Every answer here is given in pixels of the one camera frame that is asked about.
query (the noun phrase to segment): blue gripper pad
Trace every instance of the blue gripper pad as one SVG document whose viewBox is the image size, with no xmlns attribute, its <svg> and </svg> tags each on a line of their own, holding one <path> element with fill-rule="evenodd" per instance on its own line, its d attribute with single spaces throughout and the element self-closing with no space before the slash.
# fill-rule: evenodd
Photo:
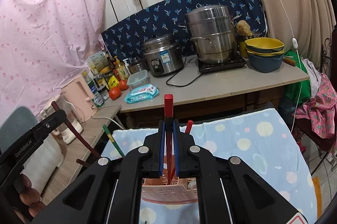
<svg viewBox="0 0 337 224">
<path fill-rule="evenodd" d="M 165 150 L 165 122 L 162 123 L 161 128 L 161 140 L 160 140 L 160 150 L 159 150 L 159 175 L 163 175 L 164 169 L 164 150 Z"/>
<path fill-rule="evenodd" d="M 177 129 L 175 120 L 173 121 L 173 148 L 174 148 L 174 166 L 176 168 L 177 177 L 179 177 L 180 174 L 179 153 L 178 153 L 178 140 L 177 140 Z"/>
</svg>

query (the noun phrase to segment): wet wipes package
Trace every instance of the wet wipes package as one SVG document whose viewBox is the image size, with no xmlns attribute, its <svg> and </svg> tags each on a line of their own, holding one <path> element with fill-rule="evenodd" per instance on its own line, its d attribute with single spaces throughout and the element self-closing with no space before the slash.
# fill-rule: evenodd
<svg viewBox="0 0 337 224">
<path fill-rule="evenodd" d="M 151 85 L 143 85 L 135 88 L 126 95 L 124 101 L 127 103 L 135 103 L 143 100 L 150 100 L 159 93 L 158 89 Z"/>
</svg>

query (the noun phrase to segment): human hand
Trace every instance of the human hand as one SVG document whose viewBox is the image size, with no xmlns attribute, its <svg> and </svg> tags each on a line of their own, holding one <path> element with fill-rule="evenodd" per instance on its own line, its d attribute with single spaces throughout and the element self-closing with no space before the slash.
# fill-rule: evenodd
<svg viewBox="0 0 337 224">
<path fill-rule="evenodd" d="M 32 217 L 35 217 L 39 212 L 43 210 L 45 205 L 40 201 L 41 197 L 39 192 L 36 189 L 32 188 L 32 182 L 30 179 L 24 175 L 21 174 L 21 181 L 23 185 L 26 187 L 21 193 L 20 193 L 20 200 L 23 204 L 29 206 L 29 213 Z M 25 217 L 20 213 L 18 210 L 15 210 L 16 214 L 19 216 L 19 218 L 23 221 L 25 221 Z"/>
</svg>

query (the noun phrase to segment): sponge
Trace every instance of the sponge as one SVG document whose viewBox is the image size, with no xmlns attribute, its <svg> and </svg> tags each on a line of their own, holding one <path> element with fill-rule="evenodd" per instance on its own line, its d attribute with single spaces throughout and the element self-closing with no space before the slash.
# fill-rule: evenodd
<svg viewBox="0 0 337 224">
<path fill-rule="evenodd" d="M 241 20 L 236 24 L 236 33 L 241 36 L 250 35 L 250 26 L 245 20 Z"/>
</svg>

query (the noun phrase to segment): tomato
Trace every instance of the tomato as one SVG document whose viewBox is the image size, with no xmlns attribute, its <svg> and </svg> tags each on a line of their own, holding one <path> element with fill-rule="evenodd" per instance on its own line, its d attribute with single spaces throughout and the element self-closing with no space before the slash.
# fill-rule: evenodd
<svg viewBox="0 0 337 224">
<path fill-rule="evenodd" d="M 121 80 L 119 81 L 119 89 L 120 90 L 127 90 L 129 87 L 126 85 L 127 81 L 126 80 Z"/>
<path fill-rule="evenodd" d="M 122 92 L 121 92 L 121 90 L 119 89 L 118 86 L 116 86 L 114 88 L 111 88 L 110 91 L 109 91 L 109 97 L 112 100 L 116 100 L 120 95 L 122 95 Z"/>
</svg>

